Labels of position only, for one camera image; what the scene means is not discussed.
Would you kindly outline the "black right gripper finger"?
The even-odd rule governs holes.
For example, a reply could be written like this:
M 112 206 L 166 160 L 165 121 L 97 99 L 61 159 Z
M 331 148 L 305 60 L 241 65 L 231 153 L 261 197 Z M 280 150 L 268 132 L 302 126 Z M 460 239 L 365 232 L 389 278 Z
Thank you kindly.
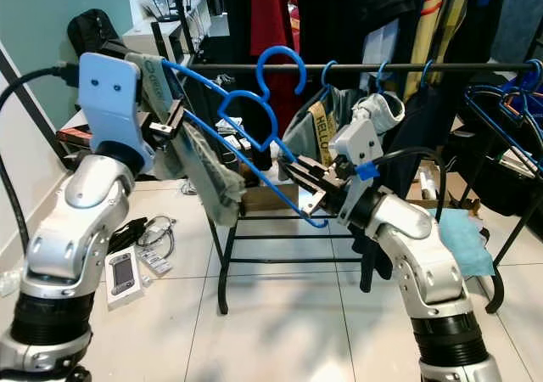
M 325 167 L 309 157 L 298 156 L 294 161 L 283 157 L 283 175 L 305 189 L 322 189 Z
M 328 216 L 319 215 L 322 210 L 321 203 L 326 199 L 326 192 L 322 189 L 304 191 L 304 219 L 308 223 L 328 223 Z

